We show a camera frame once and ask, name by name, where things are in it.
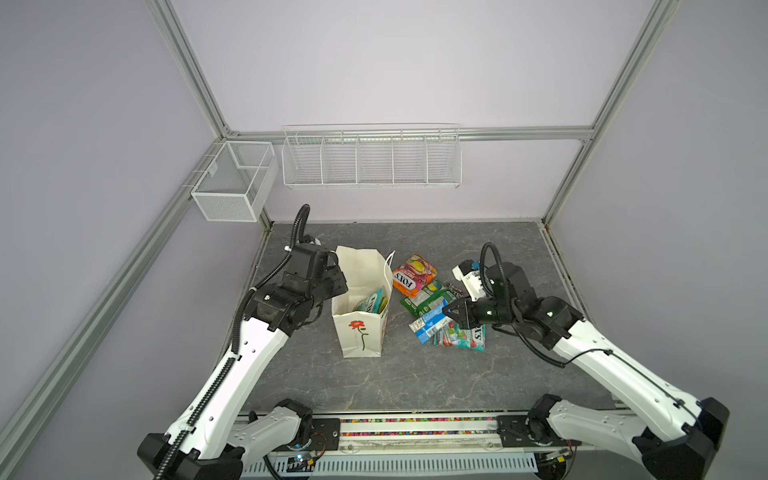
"table surface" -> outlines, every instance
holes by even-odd
[[[504,261],[522,266],[539,296],[567,299],[538,225],[505,223],[315,223],[306,233],[336,247],[375,248],[393,269],[414,253],[424,256],[440,280],[457,283],[451,269],[480,257],[492,241]],[[257,277],[283,258],[290,225],[275,225]],[[271,410],[291,398],[317,413],[392,410],[528,410],[545,393],[592,409],[612,409],[611,394],[569,365],[559,369],[536,358],[519,339],[486,329],[486,351],[422,346],[409,324],[415,319],[392,291],[382,356],[344,359],[330,304],[314,324],[297,330],[267,366],[243,407]]]

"white wire rack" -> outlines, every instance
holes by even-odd
[[[458,187],[458,125],[285,127],[283,181],[290,188]]]
[[[226,141],[192,198],[208,220],[257,222],[278,169],[270,142]]]

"wire basket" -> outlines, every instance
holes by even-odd
[[[361,127],[365,126],[338,131],[286,127],[285,185],[359,188],[461,184],[462,149],[457,125]]]
[[[278,169],[270,142],[226,141],[192,198],[208,220],[257,222]]]

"flower illustration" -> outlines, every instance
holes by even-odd
[[[362,340],[362,349],[366,349],[366,335],[368,333],[363,333],[362,331],[366,329],[366,324],[360,320],[354,320],[352,323],[349,324],[349,326],[352,327],[353,330],[357,330],[360,333],[360,339]]]

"paper bag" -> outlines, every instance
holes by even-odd
[[[389,306],[392,305],[392,252],[337,247],[339,268],[349,290],[331,299],[331,313],[344,358],[381,356]],[[383,288],[387,304],[381,313],[353,312],[360,302]]]

